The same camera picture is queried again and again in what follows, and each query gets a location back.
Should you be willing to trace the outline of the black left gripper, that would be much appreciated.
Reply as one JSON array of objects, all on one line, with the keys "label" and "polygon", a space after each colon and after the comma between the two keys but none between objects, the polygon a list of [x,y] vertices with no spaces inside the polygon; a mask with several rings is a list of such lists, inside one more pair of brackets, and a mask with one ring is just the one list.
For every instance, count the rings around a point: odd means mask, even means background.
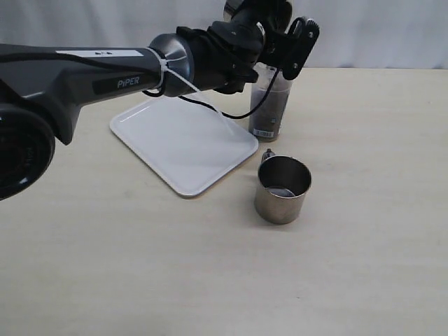
[{"label": "black left gripper", "polygon": [[254,66],[260,62],[280,69],[286,80],[295,80],[319,37],[319,25],[297,17],[287,33],[260,23],[266,1],[231,1],[231,22],[215,21],[206,30],[180,26],[176,34],[185,39],[194,64],[192,83],[201,91],[224,95],[244,91],[255,83]]}]

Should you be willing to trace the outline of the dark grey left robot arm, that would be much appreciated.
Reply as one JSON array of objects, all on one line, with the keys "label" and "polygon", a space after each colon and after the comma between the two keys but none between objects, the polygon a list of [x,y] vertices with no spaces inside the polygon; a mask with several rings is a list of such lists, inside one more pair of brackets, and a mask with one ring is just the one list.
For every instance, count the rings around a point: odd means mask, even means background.
[{"label": "dark grey left robot arm", "polygon": [[258,63],[293,80],[320,34],[289,1],[227,1],[207,29],[178,27],[145,48],[1,45],[1,198],[28,189],[57,143],[70,144],[81,109],[141,92],[181,97],[242,92]]}]

